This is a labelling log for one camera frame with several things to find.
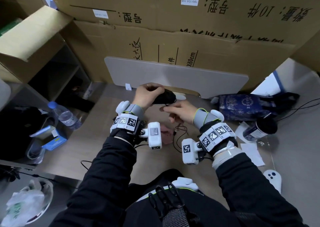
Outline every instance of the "forearm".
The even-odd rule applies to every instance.
[[[132,145],[108,137],[78,191],[69,199],[68,208],[55,218],[52,226],[118,226],[124,217],[125,192],[136,158]]]
[[[230,211],[254,213],[273,226],[303,226],[298,210],[280,195],[245,153],[224,161],[216,173]]]

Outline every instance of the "desk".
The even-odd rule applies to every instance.
[[[124,87],[108,84],[83,125],[72,133],[65,144],[53,151],[47,151],[43,162],[37,169],[54,175],[82,180],[87,170],[80,164],[80,161],[92,161],[95,158],[110,134],[110,127],[113,124],[112,119],[116,116],[117,105],[123,100],[132,101],[134,93],[134,90],[127,91]],[[194,95],[187,95],[186,97],[198,108],[202,107],[210,110],[212,107],[209,100],[203,100]],[[145,113],[145,120],[147,122],[160,122],[169,128],[174,128],[176,125],[170,124],[168,113],[160,112],[160,107],[160,105],[150,107]],[[238,123],[228,122],[228,124],[233,130],[238,126]],[[193,125],[186,124],[186,126],[189,135],[185,134],[181,137],[179,140],[180,146],[184,138],[188,137],[196,140],[199,134],[198,129]],[[175,141],[183,133],[183,131],[178,131]],[[260,148],[259,151],[266,163],[266,166],[262,167],[261,170],[273,169],[270,152],[263,148]],[[137,148],[137,152],[137,163],[133,167],[131,182],[146,184],[163,171],[176,168],[185,177],[192,178],[207,196],[227,206],[210,160],[204,160],[199,165],[185,165],[182,162],[182,154],[177,152],[172,144],[163,145],[161,150],[150,150],[148,146],[141,146]]]

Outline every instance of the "plastic bag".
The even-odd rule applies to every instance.
[[[7,202],[7,215],[2,220],[2,227],[25,226],[27,221],[36,216],[41,210],[45,196],[38,189],[22,189],[13,193]]]

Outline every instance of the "small box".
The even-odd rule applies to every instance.
[[[41,147],[47,150],[53,150],[67,141],[54,126],[47,126],[30,135],[30,137],[41,140]]]

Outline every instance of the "water bottle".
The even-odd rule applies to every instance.
[[[73,115],[73,113],[66,107],[59,105],[54,101],[49,102],[48,107],[53,109],[60,122],[65,124],[73,131],[78,129],[82,125],[79,119],[75,115]]]

